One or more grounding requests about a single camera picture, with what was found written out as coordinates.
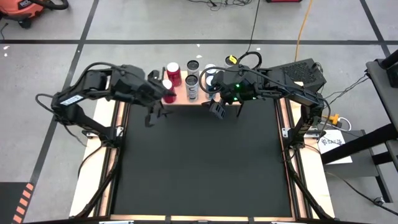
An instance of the paper sheet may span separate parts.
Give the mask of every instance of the paper sheet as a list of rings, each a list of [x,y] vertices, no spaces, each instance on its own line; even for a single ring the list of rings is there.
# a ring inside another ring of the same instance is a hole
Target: paper sheet
[[[344,144],[344,138],[339,130],[325,130],[326,134],[321,138],[318,143],[318,148],[321,153],[328,152],[342,144]],[[339,159],[335,162],[328,163],[329,164],[343,164],[353,162],[351,156],[347,156],[345,158]]]

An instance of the white label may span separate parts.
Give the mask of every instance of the white label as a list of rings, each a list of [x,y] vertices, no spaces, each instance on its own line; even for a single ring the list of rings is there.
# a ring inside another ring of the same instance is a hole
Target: white label
[[[196,100],[198,97],[198,85],[188,87],[189,100]]]
[[[326,134],[319,140],[318,148],[321,153],[328,152],[342,144],[344,144],[344,138],[340,130],[325,130]],[[328,164],[342,164],[353,162],[351,156],[344,157],[335,162]]]
[[[82,96],[80,96],[80,95],[75,95],[75,96],[73,96],[73,97],[71,97],[71,98],[69,98],[69,99],[67,99],[67,100],[64,100],[63,102],[61,102],[61,104],[62,104],[62,105],[65,105],[65,106],[68,106],[68,105],[71,105],[72,103],[74,103],[74,102],[76,102],[76,101],[81,100],[81,99],[83,99]]]

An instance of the soda can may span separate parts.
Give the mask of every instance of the soda can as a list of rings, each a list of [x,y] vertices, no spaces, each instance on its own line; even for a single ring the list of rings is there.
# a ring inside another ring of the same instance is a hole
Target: soda can
[[[213,64],[208,64],[208,65],[206,65],[205,68],[210,68],[210,67],[215,67],[215,65],[213,65]],[[216,72],[217,72],[217,69],[210,69],[210,70],[207,70],[207,71],[206,71],[206,78],[209,77],[210,75],[215,75]]]
[[[199,93],[199,79],[194,75],[189,75],[185,79],[185,86],[187,87],[187,97],[189,102],[194,102],[198,99]]]
[[[168,90],[172,91],[173,93],[175,93],[173,83],[172,83],[170,80],[163,80],[163,81],[162,81],[162,84],[163,84],[163,86],[164,86],[166,89],[168,89]],[[175,101],[176,99],[177,99],[177,96],[163,96],[163,100],[164,100],[166,103],[174,103],[174,101]]]
[[[180,86],[182,82],[180,66],[175,62],[171,62],[167,65],[166,68],[167,76],[169,80],[173,83],[173,86]]]
[[[209,77],[206,78],[206,89],[207,89],[208,91],[214,91],[214,90],[215,90],[215,88],[211,86],[211,81],[213,80],[213,78],[214,78],[213,75],[211,75],[211,76],[209,76]],[[211,99],[214,99],[215,94],[214,94],[214,93],[213,93],[213,94],[206,93],[206,97],[207,97],[209,100],[211,100]]]
[[[232,66],[234,66],[234,65],[236,65],[233,61],[231,61],[231,59],[230,59],[230,56],[227,56],[226,58],[225,58],[225,67],[226,68],[229,68],[229,67],[232,67]]]
[[[194,75],[199,78],[199,62],[191,60],[187,63],[188,75]]]

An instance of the cable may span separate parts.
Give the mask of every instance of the cable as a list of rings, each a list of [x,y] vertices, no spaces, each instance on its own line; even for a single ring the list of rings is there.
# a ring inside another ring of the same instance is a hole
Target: cable
[[[6,26],[8,26],[8,22],[5,23],[5,25],[1,28],[0,30],[0,34],[3,40],[5,40],[6,38],[4,37],[4,34],[2,33],[2,30],[4,30],[4,28],[6,28]]]
[[[310,1],[310,4],[308,5],[307,12],[305,13],[305,16],[304,16],[303,24],[301,25],[300,32],[298,33],[297,45],[296,45],[296,53],[295,53],[295,55],[294,55],[294,62],[297,61],[297,55],[299,54],[301,33],[303,32],[305,22],[307,21],[308,14],[310,13],[310,9],[311,9],[312,2],[313,2],[313,0],[311,0],[311,1]]]
[[[329,105],[329,103],[328,103],[328,101],[326,99],[322,98],[322,100],[323,100],[323,102],[326,103],[326,105],[328,107],[329,112],[328,112],[328,116],[327,117],[329,118],[330,117],[330,113],[331,113],[330,105]],[[325,127],[326,127],[327,123],[328,123],[328,119],[325,121],[325,124],[323,125],[323,127],[321,129],[321,134],[325,130]]]
[[[79,138],[78,136],[74,135],[74,134],[69,130],[69,128],[68,128],[66,125],[63,125],[63,127],[64,127],[65,130],[67,130],[67,132],[68,132],[71,136],[73,136],[82,146],[87,147],[87,145],[84,144],[84,143],[80,140],[80,138]]]
[[[310,146],[310,145],[307,145],[307,144],[304,144],[304,146],[309,147],[310,149],[316,151],[317,153],[319,153],[319,155],[321,155],[321,152],[317,148],[315,148],[313,146]]]
[[[295,149],[295,148],[291,148],[291,149],[294,150],[293,154],[292,154],[288,159],[282,160],[282,162],[288,162],[288,161],[291,161],[291,160],[294,158],[294,156],[295,156],[296,153],[297,153],[297,149]],[[286,150],[290,150],[290,149],[284,149],[284,150],[282,151],[282,157],[283,157],[283,154],[284,154],[284,152],[285,152]]]
[[[224,71],[227,71],[227,72],[236,72],[235,70],[232,70],[232,69],[223,68],[223,67],[217,67],[217,66],[205,68],[205,69],[201,72],[201,74],[199,75],[199,86],[200,86],[200,88],[201,88],[205,93],[209,93],[209,94],[218,93],[218,92],[220,91],[220,89],[214,90],[214,91],[209,91],[209,90],[207,90],[205,87],[203,87],[203,84],[202,84],[202,82],[201,82],[201,78],[203,77],[203,75],[204,75],[207,71],[212,70],[212,69],[224,70]]]
[[[346,118],[338,118],[338,121],[340,121],[341,119],[343,119],[343,120],[345,120],[345,121],[347,122],[347,124],[348,124],[348,126],[349,126],[348,130],[347,130],[347,129],[343,129],[343,128],[339,128],[339,127],[334,126],[334,125],[332,125],[332,124],[327,124],[327,125],[328,125],[328,126],[331,126],[332,128],[338,129],[338,130],[340,130],[340,131],[351,131],[351,123],[350,123],[350,121],[348,121],[348,119],[346,119]]]
[[[249,47],[248,47],[248,50],[246,51],[246,53],[249,52],[250,46],[251,46],[251,42],[253,41],[254,28],[256,27],[257,14],[259,13],[259,6],[260,6],[260,0],[258,0],[258,2],[257,2],[257,9],[256,9],[256,16],[254,17],[253,30],[251,31],[250,43],[249,43]]]
[[[39,96],[46,96],[46,97],[51,98],[51,99],[53,98],[53,96],[52,96],[52,95],[49,95],[49,94],[45,94],[45,93],[39,93],[39,94],[37,94],[37,95],[35,96],[35,101],[36,101],[37,104],[39,104],[39,105],[40,105],[41,107],[43,107],[45,110],[47,110],[47,111],[49,111],[50,113],[54,114],[54,111],[52,111],[50,108],[48,108],[47,106],[45,106],[42,102],[40,102]]]
[[[353,189],[357,194],[359,194],[360,196],[364,197],[366,200],[372,202],[375,206],[380,207],[380,208],[386,210],[387,212],[391,212],[392,214],[398,216],[398,212],[393,211],[393,210],[391,210],[390,208],[387,208],[387,207],[385,207],[385,206],[382,206],[382,205],[376,203],[374,200],[372,200],[371,198],[369,198],[369,197],[366,196],[365,194],[362,194],[360,191],[356,190],[347,180],[345,180],[345,179],[343,179],[343,178],[337,176],[336,174],[332,174],[332,173],[329,173],[329,172],[325,172],[325,173],[326,173],[326,174],[329,174],[329,175],[331,175],[331,176],[333,176],[333,177],[337,177],[338,179],[344,181],[344,183],[346,183],[346,184],[348,185],[348,187],[350,187],[351,189]]]
[[[187,0],[194,3],[206,3],[206,5],[210,8],[211,11],[216,12],[221,9],[222,6],[246,6],[252,2],[252,0],[233,0],[232,4],[228,4],[228,0],[220,0],[220,2],[215,2],[214,0],[209,1],[194,1]]]
[[[325,85],[322,86],[321,92],[319,94],[322,94],[324,87]]]
[[[188,0],[190,2],[194,2],[194,3],[206,3],[206,5],[210,8],[211,11],[216,12],[219,11],[219,9],[221,9],[222,5],[227,5],[223,2],[214,2],[214,1],[193,1],[193,0]]]
[[[88,158],[90,158],[92,155],[94,155],[96,152],[98,152],[102,147],[103,147],[103,146],[100,145],[97,149],[95,149],[92,153],[90,153],[87,157],[85,157],[85,159],[83,159],[83,161],[81,162],[81,164],[80,164],[80,166],[79,166],[78,172],[77,172],[77,178],[79,178],[81,168],[83,167],[83,165],[84,165],[84,163],[86,162],[86,160],[87,160]]]
[[[327,98],[329,98],[329,97],[331,97],[331,96],[333,96],[334,94],[337,94],[337,93],[344,93],[347,89],[353,87],[355,84],[357,84],[358,82],[360,82],[360,81],[361,81],[363,78],[365,78],[365,77],[366,77],[366,75],[362,76],[361,78],[359,78],[358,80],[356,80],[353,84],[351,84],[349,87],[345,88],[343,91],[336,91],[336,92],[333,92],[332,94],[326,96],[325,99],[327,99]]]
[[[258,59],[259,59],[259,62],[257,63],[257,65],[254,66],[254,68],[252,68],[252,69],[255,70],[255,69],[260,68],[260,66],[261,66],[261,64],[262,64],[262,56],[261,56],[261,54],[260,54],[259,52],[246,52],[246,53],[244,53],[242,56],[240,56],[240,57],[238,58],[236,64],[240,64],[241,61],[242,61],[242,59],[244,59],[244,58],[245,58],[246,56],[248,56],[248,55],[255,55],[255,56],[257,56]]]
[[[351,84],[349,87],[345,88],[343,91],[336,91],[333,92],[332,94],[328,95],[327,97],[325,97],[325,99],[333,96],[334,94],[340,93],[335,99],[333,99],[330,104],[332,104],[334,101],[336,101],[338,98],[342,97],[344,94],[346,94],[347,92],[349,92],[350,90],[352,90],[353,88],[355,88],[357,85],[365,82],[366,80],[368,80],[369,78],[365,78],[366,74],[364,76],[362,76],[361,78],[359,78],[356,82],[354,82],[353,84]]]
[[[232,5],[235,5],[235,6],[245,6],[245,5],[247,5],[247,4],[250,4],[252,2],[252,0],[234,0],[233,2],[232,2]]]
[[[342,97],[344,94],[346,94],[347,92],[349,92],[350,90],[352,90],[353,88],[355,88],[357,85],[359,85],[359,84],[365,82],[365,81],[368,80],[368,79],[369,79],[369,78],[366,78],[366,79],[360,81],[359,83],[357,83],[355,86],[352,86],[350,89],[348,89],[348,90],[346,90],[346,91],[340,93],[340,95],[338,95],[338,96],[337,96],[335,99],[333,99],[330,103],[333,103],[333,102],[336,101],[338,98]]]

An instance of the black mat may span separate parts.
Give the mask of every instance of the black mat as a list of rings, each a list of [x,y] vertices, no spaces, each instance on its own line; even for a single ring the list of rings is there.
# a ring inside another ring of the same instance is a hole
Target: black mat
[[[0,182],[1,223],[12,223],[26,184],[26,182]]]
[[[246,103],[238,119],[236,108],[218,120],[173,106],[145,128],[133,106],[113,213],[291,217],[274,102]]]

